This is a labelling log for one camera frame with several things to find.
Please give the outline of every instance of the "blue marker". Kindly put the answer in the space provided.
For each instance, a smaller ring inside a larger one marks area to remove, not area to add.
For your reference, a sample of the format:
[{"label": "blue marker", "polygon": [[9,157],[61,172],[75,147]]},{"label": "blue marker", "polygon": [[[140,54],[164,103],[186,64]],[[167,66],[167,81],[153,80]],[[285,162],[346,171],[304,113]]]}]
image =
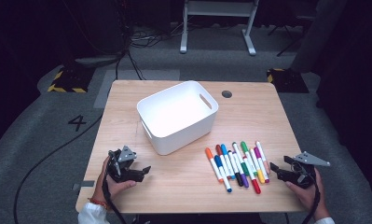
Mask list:
[{"label": "blue marker", "polygon": [[[217,155],[215,155],[214,156],[214,161],[215,161],[215,163],[218,166],[218,170],[220,171],[221,176],[226,176],[226,173],[224,173],[223,163],[221,163],[221,161],[220,161],[220,157],[217,156]],[[227,191],[228,192],[231,192],[232,191],[232,188],[229,185],[228,180],[226,178],[223,178],[223,180],[224,180],[224,184],[226,185]]]},{"label": "blue marker", "polygon": [[227,164],[229,175],[231,176],[232,179],[235,179],[235,172],[232,169],[231,161],[229,160],[229,156],[228,156],[226,145],[221,144],[221,151],[223,152],[224,159],[226,159],[226,164]]}]

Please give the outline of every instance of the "gray carpet floor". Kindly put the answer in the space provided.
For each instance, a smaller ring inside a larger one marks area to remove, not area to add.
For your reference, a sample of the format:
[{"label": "gray carpet floor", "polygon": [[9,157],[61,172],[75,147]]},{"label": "gray carpet floor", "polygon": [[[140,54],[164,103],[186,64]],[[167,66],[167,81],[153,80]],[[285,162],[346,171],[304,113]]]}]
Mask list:
[{"label": "gray carpet floor", "polygon": [[[180,35],[175,35],[153,47],[131,48],[131,56],[146,79],[266,82],[269,68],[289,67],[299,46],[276,57],[291,42],[284,30],[268,36],[273,27],[253,28],[257,54],[250,56],[241,37],[242,28],[239,25],[193,30],[188,34],[186,54],[179,53]],[[13,205],[20,182],[57,148],[24,182],[17,202],[18,221],[77,223],[77,185],[88,165],[115,65],[97,68],[86,93],[48,92],[60,67],[52,68],[41,78],[37,85],[40,97],[20,114],[0,141],[0,223],[14,222]],[[132,71],[130,59],[123,58],[118,65],[118,78],[137,79]],[[302,76],[310,93],[279,96],[300,148],[332,164],[318,167],[331,215],[336,223],[372,223],[369,184],[348,150],[338,142],[336,130],[324,111],[315,106],[320,79],[313,73]],[[83,116],[86,124],[77,131],[68,121],[78,116]],[[266,223],[286,223],[283,213],[260,216]],[[290,213],[290,223],[300,223],[305,216],[306,213]],[[109,220],[118,223],[112,215]]]}]

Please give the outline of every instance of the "hand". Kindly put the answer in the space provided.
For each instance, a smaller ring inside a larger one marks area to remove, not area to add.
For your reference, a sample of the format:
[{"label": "hand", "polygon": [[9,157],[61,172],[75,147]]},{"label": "hand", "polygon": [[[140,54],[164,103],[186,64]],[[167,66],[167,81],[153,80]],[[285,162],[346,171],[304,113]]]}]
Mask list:
[{"label": "hand", "polygon": [[[325,206],[324,186],[322,177],[320,176],[320,173],[317,169],[314,169],[314,171],[316,172],[316,183],[320,191],[320,202],[313,216],[314,220],[317,221],[324,217],[330,217],[330,214],[328,213],[328,210]],[[289,181],[286,181],[285,184],[291,191],[293,191],[296,194],[297,198],[308,209],[308,211],[310,211],[313,207],[314,194],[316,190],[314,185],[308,187],[307,189],[303,189]]]},{"label": "hand", "polygon": [[[102,184],[103,184],[104,172],[106,170],[106,165],[108,161],[109,161],[109,157],[107,157],[103,163],[101,174],[98,177],[95,191],[93,192],[93,195],[92,195],[93,199],[99,202],[103,202],[103,203],[107,203],[103,195]],[[111,200],[114,200],[121,191],[136,186],[136,182],[133,180],[128,180],[125,182],[117,183],[116,181],[113,180],[113,178],[110,175],[108,175],[106,179],[107,179],[107,185],[108,185],[109,191],[111,193],[111,198],[110,198]]]}]

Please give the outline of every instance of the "wooden table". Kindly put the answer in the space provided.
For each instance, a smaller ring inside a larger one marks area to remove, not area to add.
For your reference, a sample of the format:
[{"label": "wooden table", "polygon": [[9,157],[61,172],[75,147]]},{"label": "wooden table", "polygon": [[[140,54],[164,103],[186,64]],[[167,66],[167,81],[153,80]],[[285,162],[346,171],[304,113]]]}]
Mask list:
[{"label": "wooden table", "polygon": [[[113,83],[101,126],[91,152],[84,181],[96,180],[102,170],[108,150],[128,146],[137,153],[131,169],[141,170],[151,165],[142,183],[127,189],[114,203],[121,213],[233,213],[233,212],[293,212],[304,208],[275,173],[270,183],[260,184],[257,195],[252,187],[239,187],[230,180],[232,192],[220,184],[204,149],[215,154],[217,144],[232,142],[248,147],[259,140],[268,161],[290,170],[283,156],[300,153],[294,133],[285,115],[275,88],[270,83],[205,82],[200,84],[219,104],[210,133],[167,156],[160,156],[148,141],[136,104],[155,92],[165,90],[179,81],[129,81]],[[225,98],[222,91],[231,91]],[[95,187],[82,187],[76,203],[77,211],[88,201]]]}]

